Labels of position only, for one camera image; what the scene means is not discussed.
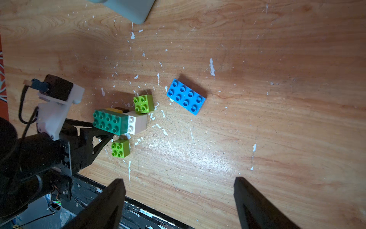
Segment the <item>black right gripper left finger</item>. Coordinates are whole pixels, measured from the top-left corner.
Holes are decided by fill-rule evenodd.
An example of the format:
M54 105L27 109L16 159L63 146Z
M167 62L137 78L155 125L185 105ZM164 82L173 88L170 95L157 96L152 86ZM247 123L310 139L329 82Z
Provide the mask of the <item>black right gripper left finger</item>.
M65 229L117 229L122 217L126 190L115 179L98 197L64 226Z

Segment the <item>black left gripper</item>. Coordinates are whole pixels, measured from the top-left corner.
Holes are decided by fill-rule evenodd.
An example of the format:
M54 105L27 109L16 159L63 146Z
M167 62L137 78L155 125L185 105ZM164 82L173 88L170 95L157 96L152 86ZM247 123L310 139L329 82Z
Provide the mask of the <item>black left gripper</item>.
M62 173L74 175L91 165L113 137L112 133L92 128L90 122L66 119L60 132Z

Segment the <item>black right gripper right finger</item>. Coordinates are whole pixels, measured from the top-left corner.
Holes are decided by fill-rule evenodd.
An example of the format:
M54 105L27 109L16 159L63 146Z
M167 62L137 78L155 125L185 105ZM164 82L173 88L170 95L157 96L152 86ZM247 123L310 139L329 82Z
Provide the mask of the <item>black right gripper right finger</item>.
M235 178L234 199L243 229L299 228L244 177Z

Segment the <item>dark green lego brick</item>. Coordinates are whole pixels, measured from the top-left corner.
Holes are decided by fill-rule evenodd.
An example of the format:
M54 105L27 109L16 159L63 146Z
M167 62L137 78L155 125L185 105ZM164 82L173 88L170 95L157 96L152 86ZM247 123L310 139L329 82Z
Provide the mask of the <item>dark green lego brick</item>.
M93 113L93 127L115 135L128 132L128 115L112 112L105 109L95 110Z

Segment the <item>yellow lego brick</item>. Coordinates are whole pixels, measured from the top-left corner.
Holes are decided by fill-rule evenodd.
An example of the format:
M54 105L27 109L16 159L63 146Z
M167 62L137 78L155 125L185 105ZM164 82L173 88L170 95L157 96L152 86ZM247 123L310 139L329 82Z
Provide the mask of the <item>yellow lego brick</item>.
M119 109L114 109L114 108L106 108L107 111L111 111L111 112L115 112L115 113L119 113L119 114L123 114L123 110L119 110Z

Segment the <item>white lego brick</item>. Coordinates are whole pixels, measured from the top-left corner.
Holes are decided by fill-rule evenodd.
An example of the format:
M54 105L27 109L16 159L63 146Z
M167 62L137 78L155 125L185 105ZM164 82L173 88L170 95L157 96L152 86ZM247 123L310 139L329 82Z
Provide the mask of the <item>white lego brick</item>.
M136 135L147 128L147 114L128 112L125 115L128 116L127 133L130 135Z

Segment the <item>blue long lego brick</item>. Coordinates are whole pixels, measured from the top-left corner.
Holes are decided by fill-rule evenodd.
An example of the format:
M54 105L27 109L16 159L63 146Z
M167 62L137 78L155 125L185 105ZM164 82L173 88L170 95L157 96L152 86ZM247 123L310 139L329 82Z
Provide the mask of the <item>blue long lego brick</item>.
M177 79L173 79L166 95L194 115L199 113L206 100L202 95L198 94Z

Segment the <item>black lego brick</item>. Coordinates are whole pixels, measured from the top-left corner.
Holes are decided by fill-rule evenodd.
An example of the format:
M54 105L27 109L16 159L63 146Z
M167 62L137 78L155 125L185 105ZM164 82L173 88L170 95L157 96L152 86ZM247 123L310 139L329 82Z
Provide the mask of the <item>black lego brick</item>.
M129 109L125 109L125 108L121 108L121 107L118 107L117 109L122 111L123 114L128 113L130 111Z

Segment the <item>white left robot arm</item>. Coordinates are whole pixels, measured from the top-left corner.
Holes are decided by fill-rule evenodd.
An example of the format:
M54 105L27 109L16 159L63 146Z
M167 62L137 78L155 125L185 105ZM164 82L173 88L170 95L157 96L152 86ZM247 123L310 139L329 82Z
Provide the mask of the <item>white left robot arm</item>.
M91 165L113 136L91 123L67 119L58 140L47 133L21 138L2 118L1 223L48 193L71 201L74 175Z

